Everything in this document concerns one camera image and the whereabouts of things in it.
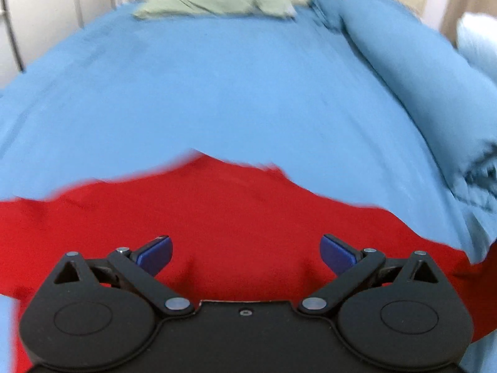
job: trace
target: red fabric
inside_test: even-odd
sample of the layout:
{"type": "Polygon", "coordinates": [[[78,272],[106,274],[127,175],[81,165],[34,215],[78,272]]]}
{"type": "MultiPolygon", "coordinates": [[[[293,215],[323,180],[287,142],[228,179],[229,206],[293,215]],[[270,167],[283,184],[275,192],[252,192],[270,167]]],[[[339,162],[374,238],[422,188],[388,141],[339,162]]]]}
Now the red fabric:
{"type": "MultiPolygon", "coordinates": [[[[96,182],[48,201],[0,204],[0,291],[21,309],[67,251],[102,258],[161,234],[173,260],[157,278],[197,301],[303,298],[335,276],[319,241],[331,233],[358,249],[406,258],[428,251],[474,319],[478,340],[497,328],[497,248],[471,266],[466,255],[414,234],[388,211],[317,196],[277,168],[223,163],[205,155],[164,173],[96,182]]],[[[30,366],[16,339],[17,372],[30,366]]]]}

